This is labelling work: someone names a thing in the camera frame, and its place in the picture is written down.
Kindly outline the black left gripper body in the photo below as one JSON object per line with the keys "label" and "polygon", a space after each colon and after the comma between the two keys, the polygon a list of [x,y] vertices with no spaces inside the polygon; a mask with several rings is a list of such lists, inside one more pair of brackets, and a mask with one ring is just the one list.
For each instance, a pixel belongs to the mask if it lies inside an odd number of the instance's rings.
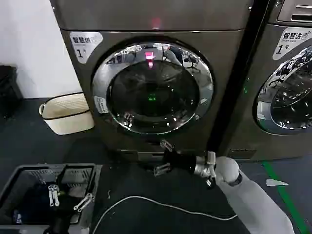
{"label": "black left gripper body", "polygon": [[50,225],[51,234],[68,234],[72,216],[75,214],[73,207],[58,207],[54,209],[54,217]]}

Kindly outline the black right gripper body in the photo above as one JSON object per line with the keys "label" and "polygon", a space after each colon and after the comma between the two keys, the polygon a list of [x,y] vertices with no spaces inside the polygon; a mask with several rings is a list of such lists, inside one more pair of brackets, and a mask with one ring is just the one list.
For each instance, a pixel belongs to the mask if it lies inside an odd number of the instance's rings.
{"label": "black right gripper body", "polygon": [[180,154],[177,151],[164,151],[163,161],[169,163],[171,168],[179,168],[193,173],[196,166],[196,156],[193,154]]}

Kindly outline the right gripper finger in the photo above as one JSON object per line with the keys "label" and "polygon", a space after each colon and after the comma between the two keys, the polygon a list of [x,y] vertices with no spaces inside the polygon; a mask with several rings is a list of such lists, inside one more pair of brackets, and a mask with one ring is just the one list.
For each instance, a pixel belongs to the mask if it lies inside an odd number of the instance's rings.
{"label": "right gripper finger", "polygon": [[154,167],[153,174],[154,176],[160,176],[169,173],[171,170],[172,169],[170,163],[165,163]]}
{"label": "right gripper finger", "polygon": [[175,147],[174,145],[172,145],[170,142],[168,142],[165,139],[162,139],[159,142],[160,147],[164,150],[164,152],[174,152],[175,151]]}

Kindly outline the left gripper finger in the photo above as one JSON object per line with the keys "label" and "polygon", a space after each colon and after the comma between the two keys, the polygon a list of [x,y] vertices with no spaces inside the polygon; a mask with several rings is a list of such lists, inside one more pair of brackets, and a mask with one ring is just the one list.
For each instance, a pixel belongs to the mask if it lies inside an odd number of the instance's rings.
{"label": "left gripper finger", "polygon": [[55,181],[48,185],[50,207],[59,207],[59,196],[67,193],[67,185],[62,183],[66,170],[67,166],[64,166],[62,171],[56,176]]}
{"label": "left gripper finger", "polygon": [[96,169],[93,167],[90,178],[87,185],[81,185],[75,188],[74,195],[77,198],[80,198],[79,203],[77,203],[73,210],[83,210],[85,209],[91,202],[94,201],[94,188],[96,185]]}

